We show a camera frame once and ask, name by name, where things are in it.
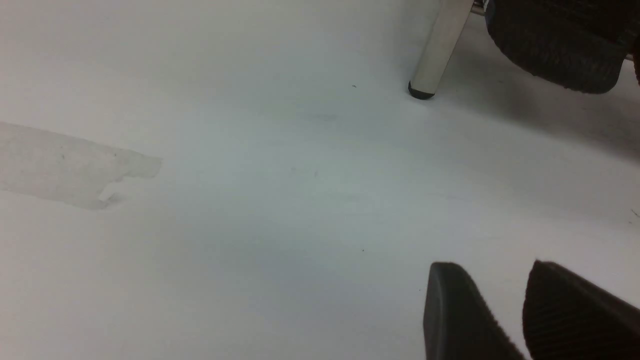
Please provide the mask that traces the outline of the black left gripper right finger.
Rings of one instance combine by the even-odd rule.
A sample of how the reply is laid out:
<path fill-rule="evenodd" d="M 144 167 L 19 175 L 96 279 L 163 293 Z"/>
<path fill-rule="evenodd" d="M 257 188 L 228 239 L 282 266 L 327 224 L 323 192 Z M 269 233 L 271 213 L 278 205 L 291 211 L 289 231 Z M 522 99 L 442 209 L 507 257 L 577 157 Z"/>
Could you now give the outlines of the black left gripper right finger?
<path fill-rule="evenodd" d="M 522 310 L 533 360 L 637 360 L 640 311 L 562 265 L 535 260 Z"/>

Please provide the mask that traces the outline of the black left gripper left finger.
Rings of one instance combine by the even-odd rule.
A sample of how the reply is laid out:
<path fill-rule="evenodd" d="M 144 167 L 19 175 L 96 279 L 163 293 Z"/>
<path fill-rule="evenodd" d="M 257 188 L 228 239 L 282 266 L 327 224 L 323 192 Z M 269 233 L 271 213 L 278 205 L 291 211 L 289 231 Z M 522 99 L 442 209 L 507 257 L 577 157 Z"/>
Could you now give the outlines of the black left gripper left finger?
<path fill-rule="evenodd" d="M 433 262 L 423 308 L 427 360 L 524 360 L 459 264 Z"/>

